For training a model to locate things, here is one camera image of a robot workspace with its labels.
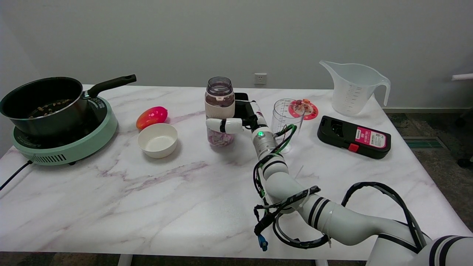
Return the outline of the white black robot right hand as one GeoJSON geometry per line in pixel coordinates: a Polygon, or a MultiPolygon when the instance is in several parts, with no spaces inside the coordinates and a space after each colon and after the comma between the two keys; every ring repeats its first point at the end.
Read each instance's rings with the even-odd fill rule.
{"type": "Polygon", "coordinates": [[[232,118],[208,118],[205,124],[210,130],[226,134],[241,133],[245,129],[254,132],[268,126],[257,102],[250,101],[246,93],[235,93],[235,114],[232,118]]]}

